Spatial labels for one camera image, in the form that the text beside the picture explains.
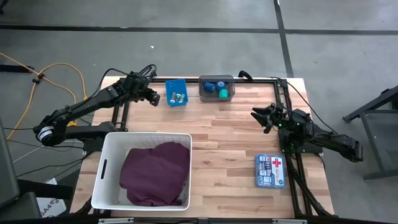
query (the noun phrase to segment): gray plastic container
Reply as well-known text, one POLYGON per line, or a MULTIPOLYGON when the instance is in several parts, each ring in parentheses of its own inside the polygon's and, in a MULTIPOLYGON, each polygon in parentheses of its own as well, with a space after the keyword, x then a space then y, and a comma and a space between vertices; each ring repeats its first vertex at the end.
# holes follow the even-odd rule
POLYGON ((234 77, 232 75, 201 75, 199 77, 199 95, 200 100, 204 103, 231 101, 235 95, 234 77), (205 82, 216 84, 219 81, 225 83, 225 89, 228 91, 227 98, 220 99, 218 98, 218 91, 214 90, 213 93, 209 93, 203 88, 205 82))

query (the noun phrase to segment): wooden tabletop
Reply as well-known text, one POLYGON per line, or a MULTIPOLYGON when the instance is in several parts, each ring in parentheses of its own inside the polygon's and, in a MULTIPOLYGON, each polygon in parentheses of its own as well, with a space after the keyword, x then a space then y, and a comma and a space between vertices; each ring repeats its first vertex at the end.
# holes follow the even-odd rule
MULTIPOLYGON (((103 87, 120 77, 106 77, 103 87)), ((304 81, 288 81, 307 99, 304 81)), ((191 202, 182 212, 112 211, 114 217, 208 217, 208 218, 293 218, 292 198, 286 189, 261 189, 254 183, 254 156, 281 154, 277 132, 263 134, 250 115, 251 108, 275 102, 271 84, 235 84, 229 103, 202 103, 196 83, 187 83, 189 102, 171 108, 165 100, 164 83, 151 83, 162 97, 158 107, 147 101, 131 103, 127 128, 130 131, 188 133, 193 138, 191 202)), ((293 108, 310 112, 299 95, 289 88, 293 108)), ((119 120, 123 110, 119 111, 119 120)), ((110 121, 113 109, 95 112, 93 125, 110 121)), ((71 212, 80 209, 93 193, 100 152, 86 158, 80 170, 71 212)), ((314 196, 333 213, 328 184, 321 160, 303 154, 307 184, 314 196)), ((304 211, 301 190, 300 208, 304 211)))

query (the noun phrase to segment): maroon towel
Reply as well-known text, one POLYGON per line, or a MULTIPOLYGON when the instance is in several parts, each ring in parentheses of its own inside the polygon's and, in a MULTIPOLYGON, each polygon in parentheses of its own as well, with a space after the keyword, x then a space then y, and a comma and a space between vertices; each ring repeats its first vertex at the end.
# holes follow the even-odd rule
POLYGON ((120 187, 134 205, 177 205, 188 177, 190 151, 166 142, 154 149, 131 149, 122 166, 120 187))

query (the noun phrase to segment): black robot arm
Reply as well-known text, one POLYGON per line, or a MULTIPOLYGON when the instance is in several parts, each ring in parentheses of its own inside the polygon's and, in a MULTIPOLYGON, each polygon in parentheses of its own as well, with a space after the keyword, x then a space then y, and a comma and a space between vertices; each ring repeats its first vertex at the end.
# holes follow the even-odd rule
POLYGON ((275 103, 266 108, 253 108, 253 110, 255 112, 251 115, 265 127, 264 133, 269 133, 273 126, 279 130, 284 129, 289 132, 289 143, 295 148, 309 142, 336 151, 351 162, 363 160, 362 145, 357 140, 345 134, 323 130, 302 110, 284 112, 283 106, 275 103))
POLYGON ((160 96, 156 91, 148 88, 152 77, 155 76, 154 72, 150 76, 130 73, 123 82, 117 81, 85 101, 54 111, 34 127, 36 139, 44 146, 54 146, 62 143, 65 139, 104 138, 109 132, 116 131, 110 121, 99 126, 82 127, 68 127, 68 123, 98 109, 122 106, 129 101, 148 100, 151 105, 157 106, 160 96))

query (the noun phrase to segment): white box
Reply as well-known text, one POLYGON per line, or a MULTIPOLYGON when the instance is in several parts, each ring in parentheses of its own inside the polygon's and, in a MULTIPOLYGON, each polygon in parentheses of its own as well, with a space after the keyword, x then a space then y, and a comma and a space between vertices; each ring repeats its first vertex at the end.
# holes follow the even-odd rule
POLYGON ((95 179, 91 205, 97 209, 131 211, 184 211, 189 207, 192 170, 192 137, 175 133, 126 133, 106 135, 101 159, 95 179), (120 171, 128 152, 132 148, 154 148, 164 142, 177 142, 190 150, 189 176, 179 196, 182 205, 147 207, 136 206, 127 199, 127 190, 119 186, 120 171))

